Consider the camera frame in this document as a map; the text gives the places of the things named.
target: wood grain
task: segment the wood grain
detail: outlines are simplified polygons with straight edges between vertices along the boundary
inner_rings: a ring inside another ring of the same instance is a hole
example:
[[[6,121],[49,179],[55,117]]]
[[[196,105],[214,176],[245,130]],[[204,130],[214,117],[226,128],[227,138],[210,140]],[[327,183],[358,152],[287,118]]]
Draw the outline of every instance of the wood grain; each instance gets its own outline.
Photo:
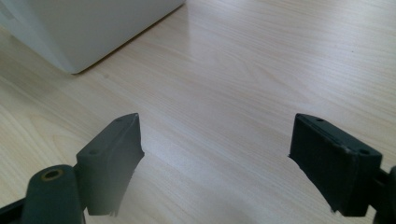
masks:
[[[138,112],[146,157],[88,223],[371,223],[332,214],[288,158],[294,115],[396,164],[396,3],[189,0],[71,76],[0,30],[0,206]]]

